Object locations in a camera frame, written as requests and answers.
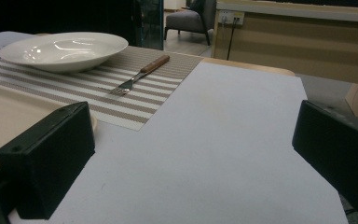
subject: wooden panel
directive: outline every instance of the wooden panel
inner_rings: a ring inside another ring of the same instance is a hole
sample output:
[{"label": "wooden panel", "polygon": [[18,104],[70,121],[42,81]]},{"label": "wooden panel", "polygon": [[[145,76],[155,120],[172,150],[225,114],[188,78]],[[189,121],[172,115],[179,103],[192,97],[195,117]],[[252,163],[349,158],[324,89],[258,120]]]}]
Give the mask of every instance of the wooden panel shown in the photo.
[{"label": "wooden panel", "polygon": [[[215,26],[213,57],[225,59],[231,26]],[[246,13],[229,59],[358,83],[358,22]]]}]

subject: electrical outlet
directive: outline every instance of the electrical outlet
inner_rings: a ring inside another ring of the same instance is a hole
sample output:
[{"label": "electrical outlet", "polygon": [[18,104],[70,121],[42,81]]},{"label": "electrical outlet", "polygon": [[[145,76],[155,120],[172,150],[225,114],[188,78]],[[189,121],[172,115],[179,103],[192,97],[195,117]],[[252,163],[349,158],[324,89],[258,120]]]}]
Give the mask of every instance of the electrical outlet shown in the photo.
[{"label": "electrical outlet", "polygon": [[232,23],[234,23],[234,18],[237,18],[239,20],[236,22],[236,25],[242,25],[244,16],[245,16],[244,12],[220,10],[218,22],[224,23],[224,24],[232,24]]},{"label": "electrical outlet", "polygon": [[239,12],[239,11],[234,11],[233,12],[233,18],[238,18],[239,20],[237,21],[237,25],[242,25],[243,24],[243,18],[245,17],[245,12]]},{"label": "electrical outlet", "polygon": [[232,14],[232,11],[219,11],[219,23],[232,24],[232,22],[234,22],[234,15]]}]

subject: chair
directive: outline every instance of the chair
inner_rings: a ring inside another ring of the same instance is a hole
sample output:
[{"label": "chair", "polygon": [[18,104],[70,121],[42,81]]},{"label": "chair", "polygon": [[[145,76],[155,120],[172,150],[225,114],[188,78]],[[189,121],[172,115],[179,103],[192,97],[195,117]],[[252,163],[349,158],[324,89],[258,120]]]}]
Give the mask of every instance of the chair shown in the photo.
[{"label": "chair", "polygon": [[214,15],[216,12],[216,0],[204,0],[203,10],[195,10],[194,8],[186,8],[184,11],[174,12],[166,18],[165,36],[167,40],[168,30],[205,34],[208,46],[211,45],[208,31],[213,29]]}]

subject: fork handle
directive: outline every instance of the fork handle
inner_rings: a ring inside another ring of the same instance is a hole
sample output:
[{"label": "fork handle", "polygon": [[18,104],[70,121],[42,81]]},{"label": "fork handle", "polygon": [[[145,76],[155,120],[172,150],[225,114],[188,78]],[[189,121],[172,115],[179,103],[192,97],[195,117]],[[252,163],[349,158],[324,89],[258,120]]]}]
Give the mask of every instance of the fork handle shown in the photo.
[{"label": "fork handle", "polygon": [[145,73],[145,75],[150,74],[151,72],[153,72],[157,68],[161,67],[163,64],[165,64],[169,60],[170,60],[170,56],[162,55],[161,57],[157,58],[152,63],[150,63],[147,66],[143,67],[141,69],[141,73]]}]

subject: striped placemat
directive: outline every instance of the striped placemat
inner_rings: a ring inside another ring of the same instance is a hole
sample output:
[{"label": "striped placemat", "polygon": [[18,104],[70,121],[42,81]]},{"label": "striped placemat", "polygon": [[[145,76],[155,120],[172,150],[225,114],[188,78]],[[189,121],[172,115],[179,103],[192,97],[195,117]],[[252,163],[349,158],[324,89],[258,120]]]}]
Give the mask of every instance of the striped placemat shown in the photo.
[{"label": "striped placemat", "polygon": [[[170,61],[137,81],[128,94],[115,96],[102,89],[113,89],[163,54]],[[200,61],[129,46],[92,70],[60,75],[0,60],[0,85],[65,104],[87,101],[98,120],[138,131]]]}]

